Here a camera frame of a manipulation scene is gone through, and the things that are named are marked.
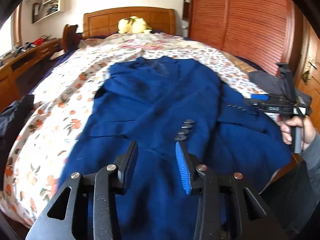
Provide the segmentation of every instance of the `gray sleeve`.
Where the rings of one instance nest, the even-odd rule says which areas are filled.
[[[307,164],[307,172],[317,203],[320,201],[320,135],[303,151],[302,157]]]

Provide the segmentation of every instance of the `wooden door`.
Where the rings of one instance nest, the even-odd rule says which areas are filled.
[[[289,62],[295,12],[291,0],[192,0],[191,39],[258,64],[276,75]]]
[[[305,19],[304,22],[304,48],[302,50],[300,69],[297,71],[295,86],[302,92],[312,96],[310,118],[313,125],[320,130],[320,39]],[[303,73],[310,68],[310,79],[304,82]]]

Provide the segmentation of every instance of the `gray clothing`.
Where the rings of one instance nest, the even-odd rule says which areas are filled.
[[[318,131],[309,147],[302,152],[302,157],[307,164],[307,173],[318,204],[320,201],[320,135]]]
[[[286,88],[285,82],[277,77],[270,75],[264,71],[252,71],[248,74],[249,79],[252,83],[255,83],[258,87],[263,89],[267,93],[274,93],[274,94],[284,94],[286,95]],[[295,88],[296,95],[298,97],[302,97],[304,103],[307,106],[311,105],[311,96],[302,93],[300,90]]]

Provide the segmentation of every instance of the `bedsheet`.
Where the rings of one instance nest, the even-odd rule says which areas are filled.
[[[114,34],[82,41],[68,60],[34,90],[34,112],[9,154],[0,208],[30,227],[57,188],[57,180],[84,128],[93,97],[116,62],[168,56],[206,65],[244,97],[265,93],[220,51],[165,33]]]

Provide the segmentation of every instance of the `metal rivet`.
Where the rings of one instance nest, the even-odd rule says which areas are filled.
[[[207,165],[204,165],[204,164],[200,164],[197,167],[197,169],[200,170],[200,171],[206,171],[207,168],[208,168]]]
[[[233,174],[233,176],[234,176],[236,179],[242,179],[242,178],[243,178],[243,175],[242,175],[242,173],[240,173],[240,172],[235,172],[235,173]]]
[[[107,166],[107,171],[114,171],[117,168],[114,164],[110,164]]]
[[[180,131],[178,131],[178,134],[188,134],[189,130],[188,129],[182,129]]]
[[[80,177],[80,173],[79,172],[74,172],[74,173],[71,174],[71,178],[72,179],[77,179],[79,177]]]
[[[182,129],[191,129],[192,128],[192,125],[189,124],[189,123],[186,123],[184,125],[181,126]]]
[[[174,138],[174,140],[175,140],[175,141],[183,141],[183,140],[185,140],[186,138],[187,138],[186,135],[184,135],[184,134],[179,134],[179,135],[177,135],[177,136]]]
[[[194,124],[195,121],[191,120],[191,119],[187,119],[184,121],[184,123],[188,123],[188,124]]]

